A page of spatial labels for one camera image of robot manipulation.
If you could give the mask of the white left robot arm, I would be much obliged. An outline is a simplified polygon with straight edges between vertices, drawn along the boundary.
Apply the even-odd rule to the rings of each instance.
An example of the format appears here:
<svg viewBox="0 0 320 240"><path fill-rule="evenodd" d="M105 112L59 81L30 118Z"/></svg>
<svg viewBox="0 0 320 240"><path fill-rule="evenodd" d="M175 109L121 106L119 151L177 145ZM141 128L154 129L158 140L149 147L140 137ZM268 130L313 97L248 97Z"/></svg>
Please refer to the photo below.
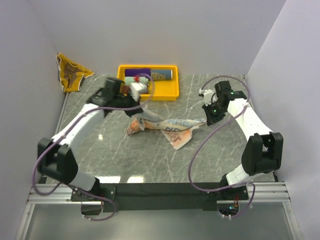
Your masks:
<svg viewBox="0 0 320 240"><path fill-rule="evenodd" d="M140 93L147 86L139 81L123 85L122 80L108 77L104 87L88 98L78 115L52 138L38 143L35 171L65 185L83 190L89 201L100 197L100 180L79 169L73 151L82 139L112 111L123 111L129 117L142 113Z"/></svg>

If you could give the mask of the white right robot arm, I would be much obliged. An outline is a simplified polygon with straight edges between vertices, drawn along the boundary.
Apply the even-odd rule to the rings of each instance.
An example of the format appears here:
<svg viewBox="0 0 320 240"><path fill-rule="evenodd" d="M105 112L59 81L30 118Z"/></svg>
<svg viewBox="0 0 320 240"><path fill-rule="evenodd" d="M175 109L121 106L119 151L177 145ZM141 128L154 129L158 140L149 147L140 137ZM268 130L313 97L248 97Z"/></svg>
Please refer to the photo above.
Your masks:
<svg viewBox="0 0 320 240"><path fill-rule="evenodd" d="M208 126L229 113L247 140L240 165L221 180L220 195L230 200L237 195L237 187L281 167L284 138L262 122L250 106L248 96L241 90L233 90L229 81L216 83L213 90L200 88L199 95L204 98L202 108Z"/></svg>

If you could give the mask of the striped rabbit print towel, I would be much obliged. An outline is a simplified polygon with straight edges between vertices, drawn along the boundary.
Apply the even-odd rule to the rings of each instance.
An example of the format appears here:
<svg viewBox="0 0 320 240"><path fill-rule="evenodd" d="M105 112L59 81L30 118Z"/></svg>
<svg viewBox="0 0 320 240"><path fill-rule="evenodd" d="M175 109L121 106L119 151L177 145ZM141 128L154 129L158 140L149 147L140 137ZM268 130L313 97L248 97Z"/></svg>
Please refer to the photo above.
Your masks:
<svg viewBox="0 0 320 240"><path fill-rule="evenodd" d="M128 135L144 130L161 131L175 150L181 149L191 139L193 130L207 124L205 118L199 119L164 119L150 110L138 113L128 126Z"/></svg>

